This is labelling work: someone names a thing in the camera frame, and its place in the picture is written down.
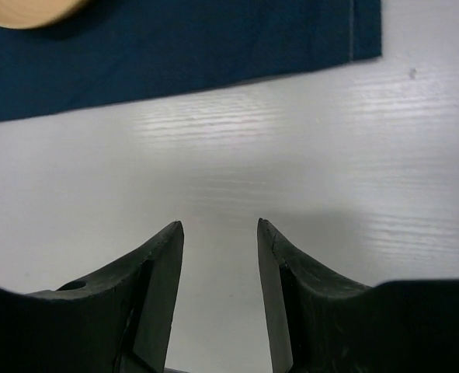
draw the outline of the blue towel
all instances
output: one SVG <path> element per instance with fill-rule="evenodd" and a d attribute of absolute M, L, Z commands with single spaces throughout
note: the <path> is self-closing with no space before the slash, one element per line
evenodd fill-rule
<path fill-rule="evenodd" d="M 47 28 L 0 28 L 0 120 L 380 55 L 381 0 L 95 0 Z"/>

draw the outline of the black plastic part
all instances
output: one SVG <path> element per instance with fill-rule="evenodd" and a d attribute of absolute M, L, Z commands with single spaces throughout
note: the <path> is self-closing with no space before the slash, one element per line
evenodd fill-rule
<path fill-rule="evenodd" d="M 0 372 L 162 373 L 183 237 L 172 223 L 57 291 L 0 289 Z"/>
<path fill-rule="evenodd" d="M 274 373 L 459 372 L 459 281 L 369 288 L 268 221 L 259 221 L 258 242 Z"/>

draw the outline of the white surface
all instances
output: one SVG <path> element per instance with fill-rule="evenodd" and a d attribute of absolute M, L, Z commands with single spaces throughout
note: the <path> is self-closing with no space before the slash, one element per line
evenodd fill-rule
<path fill-rule="evenodd" d="M 259 216 L 358 281 L 459 277 L 459 0 L 384 2 L 379 61 L 0 124 L 1 286 L 183 221 L 171 368 L 271 371 Z"/>

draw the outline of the white table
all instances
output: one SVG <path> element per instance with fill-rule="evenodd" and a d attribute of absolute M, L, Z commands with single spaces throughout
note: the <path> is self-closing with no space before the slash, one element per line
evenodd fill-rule
<path fill-rule="evenodd" d="M 260 216 L 357 281 L 459 277 L 459 0 L 385 1 L 379 61 L 0 124 L 0 286 L 183 222 L 171 368 L 271 371 Z"/>

